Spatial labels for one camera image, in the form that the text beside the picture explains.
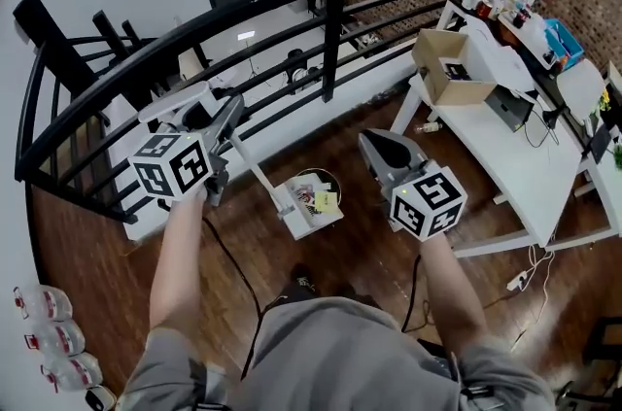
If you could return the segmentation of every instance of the paper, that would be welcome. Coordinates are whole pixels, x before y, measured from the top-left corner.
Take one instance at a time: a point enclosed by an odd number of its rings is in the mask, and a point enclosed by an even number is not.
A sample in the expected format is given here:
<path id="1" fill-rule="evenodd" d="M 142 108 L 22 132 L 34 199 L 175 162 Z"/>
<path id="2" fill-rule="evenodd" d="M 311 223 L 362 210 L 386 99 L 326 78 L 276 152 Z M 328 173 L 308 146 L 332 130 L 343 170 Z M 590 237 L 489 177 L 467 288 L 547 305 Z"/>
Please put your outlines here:
<path id="1" fill-rule="evenodd" d="M 469 38 L 475 40 L 480 46 L 488 45 L 495 49 L 499 47 L 499 42 L 493 36 L 486 22 L 472 16 L 465 16 L 465 20 L 466 29 L 464 31 L 461 30 L 461 33 L 467 34 Z"/>
<path id="2" fill-rule="evenodd" d="M 337 194 L 334 191 L 316 191 L 315 208 L 321 213 L 337 214 Z"/>
<path id="3" fill-rule="evenodd" d="M 501 47 L 497 50 L 497 69 L 495 77 L 497 83 L 517 91 L 531 91 L 536 89 L 534 78 L 527 69 L 525 62 L 512 47 Z"/>

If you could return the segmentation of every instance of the small white box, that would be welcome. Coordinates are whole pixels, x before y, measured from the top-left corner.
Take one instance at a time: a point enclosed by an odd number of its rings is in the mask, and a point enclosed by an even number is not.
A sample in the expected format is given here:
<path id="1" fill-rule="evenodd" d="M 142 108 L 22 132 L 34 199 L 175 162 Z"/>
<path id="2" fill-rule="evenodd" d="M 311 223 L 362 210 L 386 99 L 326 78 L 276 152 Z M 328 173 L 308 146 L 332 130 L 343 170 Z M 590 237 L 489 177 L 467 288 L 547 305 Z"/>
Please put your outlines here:
<path id="1" fill-rule="evenodd" d="M 433 169 L 394 189 L 391 219 L 424 241 L 454 226 L 466 202 L 467 193 L 451 170 Z"/>
<path id="2" fill-rule="evenodd" d="M 154 198 L 181 200 L 214 174 L 201 133 L 154 133 L 128 161 Z"/>

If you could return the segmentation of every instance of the cardboard box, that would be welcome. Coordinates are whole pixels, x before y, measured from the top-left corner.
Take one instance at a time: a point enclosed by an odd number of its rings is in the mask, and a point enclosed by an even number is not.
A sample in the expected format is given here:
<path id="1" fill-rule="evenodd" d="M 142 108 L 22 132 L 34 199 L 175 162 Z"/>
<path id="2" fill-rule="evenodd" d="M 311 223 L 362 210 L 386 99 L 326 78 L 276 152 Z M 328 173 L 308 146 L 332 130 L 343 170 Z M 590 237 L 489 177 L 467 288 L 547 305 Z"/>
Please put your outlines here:
<path id="1" fill-rule="evenodd" d="M 424 29 L 412 56 L 428 70 L 424 84 L 435 105 L 479 104 L 497 85 L 485 50 L 466 34 Z"/>

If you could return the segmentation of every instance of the electrical outlet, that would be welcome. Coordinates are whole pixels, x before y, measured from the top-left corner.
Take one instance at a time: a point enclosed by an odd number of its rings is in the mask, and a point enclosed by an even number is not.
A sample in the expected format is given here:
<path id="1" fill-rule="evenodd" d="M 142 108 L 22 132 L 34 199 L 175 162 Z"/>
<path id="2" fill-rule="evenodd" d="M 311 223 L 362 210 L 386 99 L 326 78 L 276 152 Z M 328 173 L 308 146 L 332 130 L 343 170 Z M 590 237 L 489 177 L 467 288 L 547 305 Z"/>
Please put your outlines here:
<path id="1" fill-rule="evenodd" d="M 523 284 L 527 280 L 527 271 L 521 271 L 517 274 L 512 280 L 507 284 L 507 289 L 509 291 L 515 291 L 516 289 L 522 289 Z"/>

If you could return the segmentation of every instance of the curved handrail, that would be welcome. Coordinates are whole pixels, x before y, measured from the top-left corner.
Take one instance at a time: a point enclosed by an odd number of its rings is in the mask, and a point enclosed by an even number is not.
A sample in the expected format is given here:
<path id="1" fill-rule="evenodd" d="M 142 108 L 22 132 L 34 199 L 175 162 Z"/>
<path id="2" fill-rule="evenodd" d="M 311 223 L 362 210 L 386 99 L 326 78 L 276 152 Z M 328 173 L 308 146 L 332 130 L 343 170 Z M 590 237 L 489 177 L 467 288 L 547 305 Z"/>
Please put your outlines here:
<path id="1" fill-rule="evenodd" d="M 17 162 L 16 177 L 21 179 L 27 171 L 39 167 L 51 149 L 58 147 L 93 112 L 103 109 L 127 89 L 128 80 L 144 81 L 166 58 L 177 56 L 240 22 L 294 1 L 234 0 L 195 17 L 148 44 L 100 78 L 58 115 Z"/>

